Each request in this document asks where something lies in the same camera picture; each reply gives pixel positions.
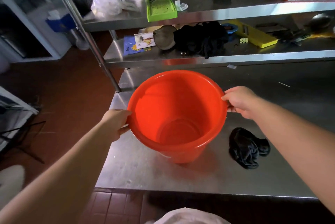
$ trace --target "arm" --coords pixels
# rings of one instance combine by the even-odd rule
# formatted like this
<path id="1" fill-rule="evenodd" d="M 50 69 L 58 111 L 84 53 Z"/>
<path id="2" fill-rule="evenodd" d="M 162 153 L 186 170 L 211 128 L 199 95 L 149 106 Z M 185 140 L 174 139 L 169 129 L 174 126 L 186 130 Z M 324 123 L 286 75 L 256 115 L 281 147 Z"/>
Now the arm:
<path id="1" fill-rule="evenodd" d="M 130 111 L 109 110 L 63 157 L 0 212 L 2 223 L 77 223 Z"/>
<path id="2" fill-rule="evenodd" d="M 272 104 L 246 87 L 225 91 L 230 112 L 253 119 L 320 201 L 335 214 L 335 134 Z"/>

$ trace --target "black cloth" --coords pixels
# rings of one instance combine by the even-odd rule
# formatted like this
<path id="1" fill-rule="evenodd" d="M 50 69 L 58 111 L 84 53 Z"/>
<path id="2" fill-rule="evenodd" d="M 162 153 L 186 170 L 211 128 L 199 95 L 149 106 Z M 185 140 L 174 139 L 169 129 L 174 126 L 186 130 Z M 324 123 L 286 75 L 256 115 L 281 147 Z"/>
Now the black cloth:
<path id="1" fill-rule="evenodd" d="M 217 21 L 202 25 L 188 26 L 174 32 L 176 49 L 190 54 L 200 54 L 206 59 L 224 53 L 224 44 L 228 42 L 228 33 Z"/>
<path id="2" fill-rule="evenodd" d="M 233 129 L 229 136 L 230 156 L 246 169 L 257 168 L 258 156 L 267 156 L 270 150 L 267 139 L 259 139 L 244 128 Z"/>

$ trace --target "hand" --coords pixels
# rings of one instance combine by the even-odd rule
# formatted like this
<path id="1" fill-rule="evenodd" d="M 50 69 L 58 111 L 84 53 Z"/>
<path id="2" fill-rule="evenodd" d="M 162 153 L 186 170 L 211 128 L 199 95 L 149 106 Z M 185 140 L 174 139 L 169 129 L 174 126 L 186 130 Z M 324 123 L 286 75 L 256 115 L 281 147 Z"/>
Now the hand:
<path id="1" fill-rule="evenodd" d="M 131 111 L 122 109 L 110 109 L 108 110 L 101 119 L 100 123 L 106 125 L 114 134 L 114 140 L 118 140 L 120 136 L 129 130 L 129 126 L 126 124 L 127 117 L 131 114 Z"/>
<path id="2" fill-rule="evenodd" d="M 222 100 L 228 101 L 228 112 L 240 113 L 244 118 L 252 119 L 250 107 L 252 102 L 259 97 L 248 87 L 236 86 L 224 91 Z"/>

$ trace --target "small green item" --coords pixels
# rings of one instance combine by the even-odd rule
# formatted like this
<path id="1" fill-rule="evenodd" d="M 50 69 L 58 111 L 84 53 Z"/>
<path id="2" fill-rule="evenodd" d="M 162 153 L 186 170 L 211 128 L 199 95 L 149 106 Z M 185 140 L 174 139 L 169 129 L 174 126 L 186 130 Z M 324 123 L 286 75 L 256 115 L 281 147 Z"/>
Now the small green item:
<path id="1" fill-rule="evenodd" d="M 145 0 L 148 22 L 173 19 L 178 13 L 172 0 Z"/>

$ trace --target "red plastic bucket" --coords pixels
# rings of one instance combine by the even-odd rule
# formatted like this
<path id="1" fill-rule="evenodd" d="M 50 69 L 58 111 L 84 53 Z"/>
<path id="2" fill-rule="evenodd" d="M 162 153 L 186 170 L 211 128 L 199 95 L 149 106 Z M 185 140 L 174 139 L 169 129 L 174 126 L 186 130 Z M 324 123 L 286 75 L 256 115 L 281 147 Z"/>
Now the red plastic bucket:
<path id="1" fill-rule="evenodd" d="M 129 127 L 147 147 L 175 163 L 195 160 L 220 132 L 224 93 L 210 78 L 173 70 L 144 81 L 129 100 Z"/>

